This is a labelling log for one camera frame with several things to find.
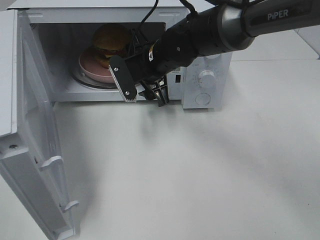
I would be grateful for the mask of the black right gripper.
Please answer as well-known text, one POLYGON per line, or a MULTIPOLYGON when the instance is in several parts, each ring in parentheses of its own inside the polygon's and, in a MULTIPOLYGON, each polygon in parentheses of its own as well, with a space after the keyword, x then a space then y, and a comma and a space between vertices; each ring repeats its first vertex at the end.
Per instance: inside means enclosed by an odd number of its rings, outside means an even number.
POLYGON ((124 61, 133 82, 144 88, 140 96, 147 101, 157 100, 158 106, 163 107, 169 103, 167 78, 163 76, 170 72, 170 65, 162 43, 169 31, 164 31, 155 41, 149 41, 141 30, 132 29, 130 33, 132 39, 124 61))

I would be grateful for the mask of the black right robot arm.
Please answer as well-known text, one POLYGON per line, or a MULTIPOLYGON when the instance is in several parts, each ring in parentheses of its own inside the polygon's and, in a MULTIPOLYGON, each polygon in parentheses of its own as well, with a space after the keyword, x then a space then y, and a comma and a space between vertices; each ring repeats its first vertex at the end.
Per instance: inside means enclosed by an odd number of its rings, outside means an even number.
POLYGON ((319 23, 317 0, 255 0, 241 4, 221 0, 208 10, 189 14, 141 53, 127 58, 129 75, 119 90, 126 102, 133 102, 137 83, 151 85, 198 57, 244 50, 257 36, 319 23))

